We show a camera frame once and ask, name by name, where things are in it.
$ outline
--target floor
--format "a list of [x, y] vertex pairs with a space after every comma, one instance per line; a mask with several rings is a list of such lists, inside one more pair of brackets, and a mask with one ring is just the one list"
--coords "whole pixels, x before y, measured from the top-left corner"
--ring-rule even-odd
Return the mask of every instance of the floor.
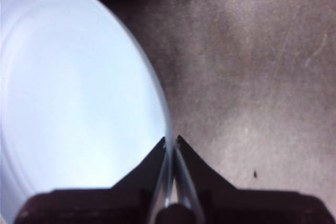
[[111, 8], [151, 60], [176, 135], [237, 187], [313, 194], [336, 217], [336, 0]]

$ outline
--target white plate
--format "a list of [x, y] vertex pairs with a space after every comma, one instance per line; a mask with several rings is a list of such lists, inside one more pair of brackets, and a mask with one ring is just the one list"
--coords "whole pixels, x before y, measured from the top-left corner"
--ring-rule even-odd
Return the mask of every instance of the white plate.
[[144, 52], [97, 0], [1, 0], [1, 208], [111, 187], [162, 138], [165, 99]]

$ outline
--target gray carpet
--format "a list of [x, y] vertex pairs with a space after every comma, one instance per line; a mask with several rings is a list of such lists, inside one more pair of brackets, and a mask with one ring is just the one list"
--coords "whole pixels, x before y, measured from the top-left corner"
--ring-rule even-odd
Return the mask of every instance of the gray carpet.
[[175, 134], [237, 187], [313, 194], [336, 216], [336, 0], [111, 8], [150, 58]]

